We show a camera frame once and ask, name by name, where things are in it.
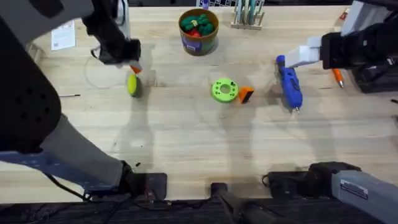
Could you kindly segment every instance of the wooden tabletop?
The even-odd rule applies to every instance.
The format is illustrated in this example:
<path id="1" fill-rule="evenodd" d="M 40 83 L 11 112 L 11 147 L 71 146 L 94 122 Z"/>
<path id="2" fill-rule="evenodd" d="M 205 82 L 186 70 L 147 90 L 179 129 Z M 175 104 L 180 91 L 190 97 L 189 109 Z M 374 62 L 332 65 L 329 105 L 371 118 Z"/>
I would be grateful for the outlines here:
<path id="1" fill-rule="evenodd" d="M 289 113 L 275 58 L 311 35 L 322 35 L 341 6 L 265 7 L 263 29 L 230 28 L 232 7 L 211 8 L 220 20 L 218 47 L 209 55 L 187 54 L 178 17 L 187 7 L 131 8 L 131 35 L 140 39 L 144 97 L 126 90 L 130 68 L 102 65 L 90 55 L 98 45 L 80 20 L 76 47 L 50 51 L 50 35 L 35 42 L 45 51 L 40 67 L 62 98 L 62 111 L 77 130 L 137 172 L 165 172 L 168 198 L 205 198 L 212 182 L 227 182 L 245 197 L 265 197 L 261 176 L 308 169 L 319 161 L 343 161 L 398 184 L 397 93 L 365 95 L 343 71 L 338 87 L 321 63 L 296 69 L 304 99 Z M 253 86 L 246 105 L 222 104 L 210 96 L 221 77 Z M 65 183 L 79 190 L 79 186 Z M 0 164 L 0 202 L 79 201 L 36 170 Z"/>

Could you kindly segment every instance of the green ring toy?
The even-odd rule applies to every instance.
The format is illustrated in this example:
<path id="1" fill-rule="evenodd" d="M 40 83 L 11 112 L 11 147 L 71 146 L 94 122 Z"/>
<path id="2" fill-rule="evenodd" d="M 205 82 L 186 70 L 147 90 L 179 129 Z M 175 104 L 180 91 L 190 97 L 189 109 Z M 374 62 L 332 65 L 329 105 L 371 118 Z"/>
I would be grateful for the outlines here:
<path id="1" fill-rule="evenodd" d="M 233 101 L 238 95 L 238 85 L 229 78 L 220 78 L 211 86 L 212 97 L 222 103 Z"/>

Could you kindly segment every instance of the paper sheet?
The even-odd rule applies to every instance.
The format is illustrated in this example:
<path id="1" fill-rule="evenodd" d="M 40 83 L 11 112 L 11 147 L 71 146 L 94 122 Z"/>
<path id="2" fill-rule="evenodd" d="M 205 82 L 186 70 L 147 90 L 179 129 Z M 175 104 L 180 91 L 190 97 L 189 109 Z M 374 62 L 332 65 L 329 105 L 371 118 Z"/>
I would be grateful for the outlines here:
<path id="1" fill-rule="evenodd" d="M 76 46 L 75 21 L 69 21 L 51 31 L 51 50 Z"/>

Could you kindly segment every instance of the orange marker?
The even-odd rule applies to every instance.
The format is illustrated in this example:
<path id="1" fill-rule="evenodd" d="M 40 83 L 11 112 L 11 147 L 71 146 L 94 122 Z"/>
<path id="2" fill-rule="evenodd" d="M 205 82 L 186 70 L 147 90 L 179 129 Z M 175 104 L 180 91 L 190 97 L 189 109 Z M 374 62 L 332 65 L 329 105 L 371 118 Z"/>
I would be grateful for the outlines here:
<path id="1" fill-rule="evenodd" d="M 336 78 L 338 85 L 340 87 L 344 88 L 344 80 L 343 80 L 343 76 L 341 76 L 340 70 L 338 70 L 337 68 L 334 68 L 332 70 L 333 70 L 333 74 L 335 74 L 335 78 Z"/>

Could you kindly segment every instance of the red toy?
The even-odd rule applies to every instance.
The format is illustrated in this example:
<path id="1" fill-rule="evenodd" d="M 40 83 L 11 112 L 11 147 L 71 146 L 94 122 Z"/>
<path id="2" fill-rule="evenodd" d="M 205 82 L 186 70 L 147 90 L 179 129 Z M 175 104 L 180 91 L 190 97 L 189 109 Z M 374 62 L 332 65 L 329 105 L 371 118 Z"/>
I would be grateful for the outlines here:
<path id="1" fill-rule="evenodd" d="M 200 33 L 196 30 L 196 28 L 193 28 L 189 33 L 192 37 L 201 37 Z"/>

